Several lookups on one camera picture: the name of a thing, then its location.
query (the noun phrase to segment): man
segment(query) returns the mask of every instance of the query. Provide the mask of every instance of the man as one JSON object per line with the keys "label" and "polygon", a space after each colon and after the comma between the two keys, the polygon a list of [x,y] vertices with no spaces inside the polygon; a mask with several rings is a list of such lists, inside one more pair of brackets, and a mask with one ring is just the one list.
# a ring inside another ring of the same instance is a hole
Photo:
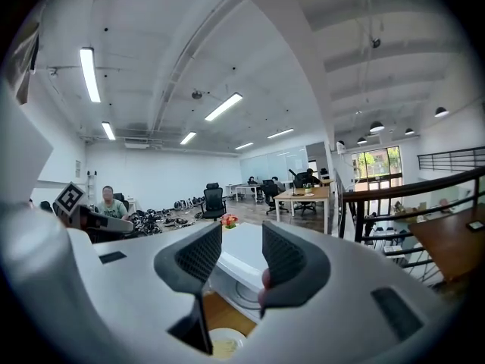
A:
{"label": "man", "polygon": [[5,76],[19,103],[27,102],[30,75],[35,72],[39,51],[40,17],[46,0],[38,4],[31,13],[11,45],[11,55],[7,57]]}
{"label": "man", "polygon": [[99,213],[108,217],[121,218],[128,220],[127,208],[121,201],[113,198],[113,188],[111,186],[103,187],[103,202],[98,205]]}
{"label": "man", "polygon": [[305,182],[312,185],[322,185],[321,180],[313,176],[313,170],[311,168],[306,171]]}
{"label": "man", "polygon": [[273,180],[274,184],[278,186],[278,191],[280,193],[285,191],[285,186],[278,180],[278,177],[272,177],[271,179]]}

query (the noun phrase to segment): ceiling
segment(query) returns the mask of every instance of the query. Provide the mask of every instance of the ceiling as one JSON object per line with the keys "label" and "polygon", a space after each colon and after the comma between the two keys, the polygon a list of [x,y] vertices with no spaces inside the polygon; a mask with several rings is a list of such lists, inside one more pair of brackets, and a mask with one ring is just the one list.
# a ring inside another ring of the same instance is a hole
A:
{"label": "ceiling", "polygon": [[[365,135],[374,120],[393,129],[393,140],[407,127],[418,132],[416,108],[465,46],[446,12],[434,0],[298,2],[327,71],[336,139]],[[235,153],[288,128],[296,135],[321,126],[291,49],[249,0],[51,0],[42,25],[36,79],[85,140],[104,140],[101,122],[109,121],[119,140],[180,149],[195,131],[184,149]],[[100,104],[89,100],[80,69],[87,46]],[[240,103],[204,120],[234,92]]]}

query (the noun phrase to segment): black metal railing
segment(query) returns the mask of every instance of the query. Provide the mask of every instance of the black metal railing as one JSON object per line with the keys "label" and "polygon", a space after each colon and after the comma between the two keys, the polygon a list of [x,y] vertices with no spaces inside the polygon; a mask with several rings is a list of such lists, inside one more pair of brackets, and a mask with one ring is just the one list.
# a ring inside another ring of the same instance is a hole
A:
{"label": "black metal railing", "polygon": [[[389,189],[380,189],[380,190],[368,190],[368,191],[361,191],[357,193],[347,193],[344,191],[342,195],[342,206],[341,206],[341,217],[339,220],[339,237],[343,238],[345,233],[345,224],[346,224],[346,207],[347,204],[349,205],[349,210],[352,212],[354,216],[355,222],[355,239],[354,241],[357,243],[363,243],[366,246],[370,246],[373,248],[377,248],[380,246],[380,249],[383,250],[383,254],[386,257],[393,257],[398,262],[405,261],[401,265],[402,268],[405,268],[407,272],[410,274],[415,270],[416,267],[425,265],[424,273],[419,278],[421,281],[426,282],[431,277],[438,274],[440,271],[437,269],[436,265],[434,264],[432,258],[427,254],[426,250],[423,249],[421,246],[417,246],[417,240],[414,238],[413,233],[409,231],[401,231],[397,233],[393,227],[389,227],[389,222],[396,221],[396,220],[405,220],[409,218],[415,218],[419,215],[429,215],[435,212],[443,212],[447,211],[450,208],[455,206],[459,206],[461,204],[471,202],[473,207],[476,207],[478,204],[478,199],[482,196],[485,196],[485,191],[480,192],[480,178],[485,177],[485,167],[475,168],[470,171],[462,172],[460,174],[455,174],[449,177],[443,177],[436,180],[429,180],[425,182],[419,182],[416,184],[409,184],[400,187],[391,187]],[[395,199],[404,196],[413,196],[423,193],[432,192],[435,190],[446,189],[447,187],[455,186],[458,184],[463,184],[464,182],[473,181],[474,182],[474,189],[473,193],[466,198],[460,199],[453,203],[450,203],[446,206],[437,206],[431,209],[425,210],[417,210],[413,209],[412,212],[406,212],[404,214],[399,215],[381,215],[381,216],[365,216],[365,203],[372,200],[377,199]],[[385,225],[384,227],[377,227],[374,229],[374,225],[378,224],[382,221],[388,221],[387,227],[388,230],[385,231],[384,228],[387,228]],[[411,240],[414,240],[414,244],[416,245],[414,248],[411,249],[385,249],[384,247],[389,245],[403,245],[406,242],[406,239],[412,238],[407,240],[409,243],[412,243]],[[418,258],[414,261],[405,259],[405,257],[409,257],[412,254],[418,255]]]}
{"label": "black metal railing", "polygon": [[420,170],[468,171],[485,166],[485,146],[418,155]]}

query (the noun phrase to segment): ceiling beam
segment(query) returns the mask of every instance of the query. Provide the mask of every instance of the ceiling beam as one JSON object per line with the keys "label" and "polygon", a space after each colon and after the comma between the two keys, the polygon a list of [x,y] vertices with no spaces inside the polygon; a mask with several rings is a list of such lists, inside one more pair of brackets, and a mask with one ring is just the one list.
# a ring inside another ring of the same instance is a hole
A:
{"label": "ceiling beam", "polygon": [[[361,111],[362,113],[370,112],[370,111],[380,111],[383,109],[389,110],[389,109],[398,108],[398,107],[407,106],[407,105],[420,105],[429,101],[429,99],[430,99],[429,94],[420,94],[418,96],[416,95],[408,96],[404,99],[400,99],[399,101],[397,101],[396,99],[393,99],[392,102],[380,102],[377,104],[367,104],[364,102],[362,104],[362,107],[360,107],[358,110]],[[347,109],[334,112],[333,116],[335,118],[344,118],[350,115],[355,115],[355,112],[356,112],[356,108],[347,108]]]}
{"label": "ceiling beam", "polygon": [[[412,85],[415,83],[431,83],[438,80],[444,79],[443,72],[436,72],[431,74],[416,74],[410,77],[402,77],[399,79],[387,78],[385,80],[378,80],[368,83],[365,92],[373,92],[376,90],[390,89],[396,86]],[[337,92],[331,94],[332,101],[339,101],[341,99],[346,99],[348,97],[357,96],[364,92],[363,88],[360,86],[353,86],[345,89],[341,89]]]}
{"label": "ceiling beam", "polygon": [[[383,43],[378,49],[372,49],[371,61],[382,58],[398,57],[401,55],[429,54],[429,53],[458,53],[462,50],[460,42],[438,42],[436,40],[425,39],[410,42]],[[363,52],[355,50],[343,55],[338,55],[324,61],[327,73],[363,64],[368,61],[369,48]]]}
{"label": "ceiling beam", "polygon": [[[420,12],[432,14],[445,14],[443,9],[437,4],[410,2],[409,0],[401,0],[394,2],[387,2],[380,5],[373,5],[372,15],[392,14],[394,12]],[[307,16],[310,27],[314,32],[323,30],[324,28],[334,26],[348,20],[361,19],[368,17],[369,12],[361,6],[349,7],[348,5],[341,9],[336,9],[332,12],[326,10],[316,11]]]}

